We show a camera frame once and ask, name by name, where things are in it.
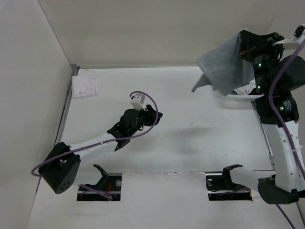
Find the grey tank top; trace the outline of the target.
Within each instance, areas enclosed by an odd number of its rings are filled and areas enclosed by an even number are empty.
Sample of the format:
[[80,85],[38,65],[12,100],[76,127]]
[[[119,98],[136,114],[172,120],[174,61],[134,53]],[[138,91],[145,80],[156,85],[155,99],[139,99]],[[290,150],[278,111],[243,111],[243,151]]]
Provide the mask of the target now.
[[250,62],[239,57],[241,45],[240,32],[214,50],[209,51],[197,60],[203,74],[192,87],[192,92],[204,86],[227,96],[233,90],[246,86],[254,79]]

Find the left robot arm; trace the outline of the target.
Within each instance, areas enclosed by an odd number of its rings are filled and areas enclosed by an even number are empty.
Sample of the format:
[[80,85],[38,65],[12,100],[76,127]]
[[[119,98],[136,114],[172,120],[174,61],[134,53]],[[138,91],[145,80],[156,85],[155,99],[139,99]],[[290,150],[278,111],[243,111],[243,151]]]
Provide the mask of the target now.
[[131,139],[139,137],[137,132],[145,126],[152,129],[157,125],[162,116],[151,105],[141,110],[127,109],[119,122],[99,137],[72,145],[57,143],[38,166],[37,175],[48,183],[55,194],[61,194],[75,182],[82,162],[122,149]]

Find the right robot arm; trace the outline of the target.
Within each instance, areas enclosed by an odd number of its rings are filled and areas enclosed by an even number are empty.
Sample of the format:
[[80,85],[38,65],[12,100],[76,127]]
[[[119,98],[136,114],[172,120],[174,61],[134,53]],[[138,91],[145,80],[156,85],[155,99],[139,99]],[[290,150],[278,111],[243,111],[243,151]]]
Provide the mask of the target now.
[[260,122],[273,153],[275,174],[254,184],[267,204],[297,202],[305,196],[305,166],[298,139],[299,112],[291,92],[305,84],[305,61],[298,53],[305,45],[305,28],[291,39],[276,32],[240,32],[239,56],[254,70],[255,100]]

